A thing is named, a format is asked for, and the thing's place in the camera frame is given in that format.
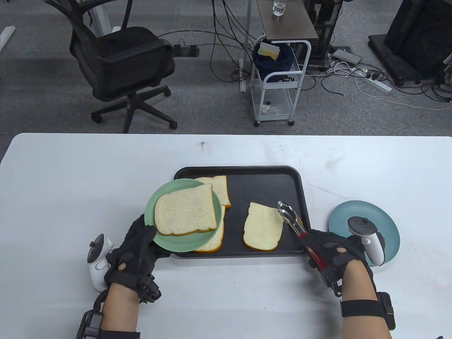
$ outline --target glass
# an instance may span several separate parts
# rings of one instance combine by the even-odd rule
[[[273,14],[281,16],[286,10],[286,0],[274,0],[273,1]]]

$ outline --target red tong handle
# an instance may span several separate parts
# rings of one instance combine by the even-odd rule
[[[307,233],[303,233],[300,235],[300,239],[304,237]],[[323,260],[323,258],[314,250],[310,249],[309,247],[306,247],[306,250],[309,252],[311,257],[314,259],[317,266],[319,266],[320,270],[323,270],[327,265],[326,262]]]

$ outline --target black bag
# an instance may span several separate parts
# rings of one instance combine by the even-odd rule
[[[257,53],[260,48],[260,42],[256,44],[253,50],[253,63],[258,69],[262,81],[270,73],[290,71],[292,67],[293,52],[291,47],[285,43],[276,43],[273,45],[279,47],[279,55],[276,60],[273,60],[271,56],[263,56]],[[274,75],[268,82],[278,82],[286,78],[286,75]]]

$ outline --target white metal cart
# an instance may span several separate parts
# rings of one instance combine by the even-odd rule
[[[259,37],[256,43],[261,42],[265,35]],[[306,68],[311,55],[311,44],[307,40],[292,41],[272,41],[272,43],[293,43],[301,42],[307,46],[306,57],[303,62],[303,70],[300,70],[295,53],[292,51],[292,67],[290,71],[273,72],[268,74],[264,80],[261,80],[259,70],[253,63],[251,69],[250,92],[253,100],[254,126],[258,127],[261,121],[269,120],[288,120],[289,126],[293,126],[293,115],[300,95],[301,85],[305,77]],[[269,82],[268,80],[275,75],[285,75],[293,78],[293,81],[287,82]],[[289,89],[296,89],[295,99],[292,101]]]

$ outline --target blue plate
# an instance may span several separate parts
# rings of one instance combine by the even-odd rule
[[[385,263],[393,260],[400,248],[400,234],[391,217],[384,210],[369,202],[350,200],[338,205],[332,211],[328,221],[330,232],[344,237],[351,236],[352,233],[348,230],[348,220],[351,217],[367,218],[377,226],[386,241]],[[374,266],[367,255],[366,258],[369,266]]]

